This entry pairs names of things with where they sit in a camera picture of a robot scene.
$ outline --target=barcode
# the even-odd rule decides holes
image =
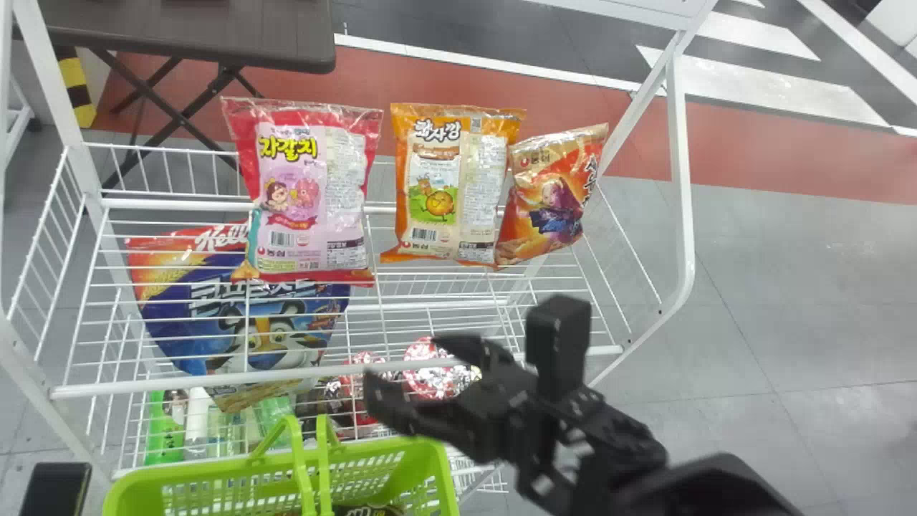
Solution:
[[[271,245],[279,247],[293,247],[293,234],[271,231]]]
[[[415,240],[436,240],[436,231],[435,230],[421,230],[420,228],[414,228],[414,231],[411,232],[411,236]]]

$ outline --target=white wire rack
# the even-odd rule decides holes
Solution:
[[[382,198],[368,199],[363,220],[370,269],[377,280],[372,288],[352,288],[321,365],[249,370],[245,358],[249,352],[241,346],[240,351],[221,355],[241,355],[241,371],[188,375],[149,336],[146,324],[151,320],[141,317],[134,297],[127,243],[131,238],[160,238],[176,230],[246,224],[252,203],[238,171],[220,159],[222,152],[84,142],[35,1],[11,2],[64,151],[50,180],[38,229],[28,247],[17,250],[26,253],[26,261],[4,309],[6,317],[0,318],[0,365],[77,457],[94,465],[96,477],[110,481],[143,467],[152,390],[355,375],[361,366],[349,365],[347,360],[360,351],[373,351],[386,359],[377,369],[415,369],[417,362],[408,365],[402,360],[405,348],[420,337],[445,331],[479,332],[521,358],[526,312],[554,294],[592,304],[587,364],[591,365],[590,385],[595,385],[665,323],[691,291],[694,251],[684,98],[674,62],[696,26],[676,31],[615,128],[601,164],[603,170],[607,168],[662,80],[668,79],[670,161],[677,205],[670,238],[676,268],[667,272],[675,273],[677,281],[657,281],[658,271],[641,259],[641,246],[613,209],[606,190],[614,187],[611,179],[601,180],[598,195],[586,207],[584,238],[567,249],[499,271],[443,261],[380,264],[379,252],[397,240],[394,203],[387,200],[394,191],[393,163],[391,158],[379,157],[369,190]],[[699,19],[715,3],[704,2]],[[0,40],[6,44],[10,1],[0,0],[0,6],[5,7],[0,11],[0,27],[6,31]],[[6,48],[0,52],[4,74],[8,59]],[[6,100],[4,78],[0,77],[0,103]],[[142,159],[128,174],[119,163],[130,153]],[[99,178],[111,173],[120,181],[104,190]],[[217,302],[241,306],[246,312],[250,306],[248,294],[221,297]],[[456,363],[436,359],[424,366]],[[356,427],[343,430],[357,438],[386,435]],[[232,453],[248,452],[249,439],[240,441],[244,443],[231,447]],[[461,496],[473,489],[506,489],[493,465],[474,465],[460,454],[450,457]]]

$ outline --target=table leg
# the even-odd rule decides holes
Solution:
[[[162,109],[167,115],[171,117],[171,121],[160,129],[156,134],[150,137],[149,140],[144,142],[144,146],[147,147],[156,147],[162,143],[166,138],[168,138],[175,130],[179,127],[184,127],[200,142],[202,142],[208,149],[212,151],[222,151],[223,148],[216,144],[215,141],[207,137],[201,130],[194,126],[189,119],[202,107],[204,107],[207,102],[210,102],[215,96],[217,96],[223,89],[232,82],[233,71],[237,71],[240,68],[227,68],[220,65],[219,72],[216,74],[216,78],[207,85],[206,89],[195,98],[191,104],[189,104],[181,112],[172,107],[168,102],[165,101],[159,94],[153,91],[152,88],[147,86],[147,84],[140,80],[135,74],[133,74],[124,64],[115,59],[111,53],[107,50],[98,50],[92,49],[92,53],[97,55],[105,64],[110,66],[112,70],[116,71],[119,75],[124,77],[131,85],[139,90],[140,94],[148,98],[153,104],[155,104],[159,109]],[[145,157],[149,154],[149,151],[143,151],[141,157]],[[220,158],[223,159],[229,166],[233,169],[236,168],[236,160],[232,159],[229,156],[220,155]],[[136,152],[131,152],[127,158],[121,163],[121,176],[124,177],[132,168],[137,165],[138,156]],[[119,179],[117,171],[108,177],[105,182],[102,184],[102,188],[112,188],[117,185]]]
[[[249,82],[249,80],[246,79],[244,75],[242,75],[242,69],[241,69],[241,68],[239,68],[239,69],[235,70],[234,72],[232,72],[232,76],[235,77],[236,80],[238,81],[238,83],[239,83],[239,84],[242,84],[242,86],[243,86],[245,89],[249,90],[249,93],[251,93],[253,96],[255,96],[256,98],[264,98],[264,95],[262,95],[260,91],[258,91],[257,89],[255,89],[255,86],[251,85],[251,83]]]
[[[163,79],[163,77],[165,77],[169,72],[171,72],[173,68],[178,66],[178,63],[180,62],[182,62],[181,58],[178,58],[178,57],[169,58],[168,61],[163,63],[162,66],[156,72],[154,72],[153,75],[149,77],[149,79],[147,79],[147,86],[151,88],[155,86],[156,84],[158,84]],[[130,95],[124,97],[124,99],[122,99],[121,102],[118,102],[117,105],[115,105],[115,107],[112,107],[111,112],[120,113],[121,111],[124,111],[126,107],[130,106],[134,102],[137,102],[137,99],[141,98],[142,96],[143,94],[140,93],[140,90],[135,89],[134,91],[130,92]]]

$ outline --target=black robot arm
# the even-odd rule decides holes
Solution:
[[[523,368],[476,335],[434,342],[481,369],[482,379],[442,401],[410,400],[398,384],[365,377],[369,414],[396,431],[448,442],[477,462],[518,469],[518,492],[555,516],[801,516],[741,459],[717,454],[667,466],[646,425],[582,384],[591,307],[555,296],[525,320]],[[575,455],[558,467],[558,450]]]

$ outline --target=chip bag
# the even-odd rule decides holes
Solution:
[[[415,258],[493,265],[506,145],[522,109],[392,104],[395,233],[383,263]]]
[[[185,373],[220,375],[318,365],[348,305],[349,285],[307,280],[233,284],[229,276],[244,259],[248,229],[242,220],[125,242],[146,330]],[[243,358],[246,348],[248,367]],[[237,412],[314,384],[311,378],[204,389],[222,411]]]
[[[497,239],[497,265],[518,264],[580,239],[607,136],[608,124],[600,124],[510,146],[514,181]]]
[[[382,111],[260,98],[222,103],[258,206],[234,279],[371,286],[361,217]]]

